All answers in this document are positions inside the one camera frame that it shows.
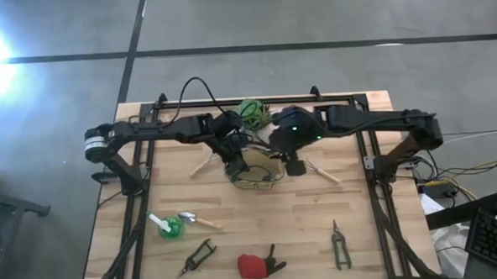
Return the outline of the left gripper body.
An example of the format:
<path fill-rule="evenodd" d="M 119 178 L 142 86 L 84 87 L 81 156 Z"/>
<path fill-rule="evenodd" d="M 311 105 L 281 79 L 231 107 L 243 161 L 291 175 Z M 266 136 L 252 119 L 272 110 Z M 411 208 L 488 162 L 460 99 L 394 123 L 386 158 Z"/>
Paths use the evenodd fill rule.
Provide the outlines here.
<path fill-rule="evenodd" d="M 243 147 L 249 142 L 249 135 L 244 132 L 233 132 L 219 138 L 219 144 L 224 157 L 232 157 L 239 154 Z"/>

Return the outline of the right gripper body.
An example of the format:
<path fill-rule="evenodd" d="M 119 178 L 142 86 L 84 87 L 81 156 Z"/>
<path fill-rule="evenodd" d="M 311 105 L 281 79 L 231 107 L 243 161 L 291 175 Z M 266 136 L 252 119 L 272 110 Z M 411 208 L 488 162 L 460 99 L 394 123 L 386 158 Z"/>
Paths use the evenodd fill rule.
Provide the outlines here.
<path fill-rule="evenodd" d="M 268 146 L 282 153 L 293 153 L 320 140 L 326 131 L 313 112 L 295 106 L 287 107 L 271 116 L 274 126 L 268 136 Z"/>

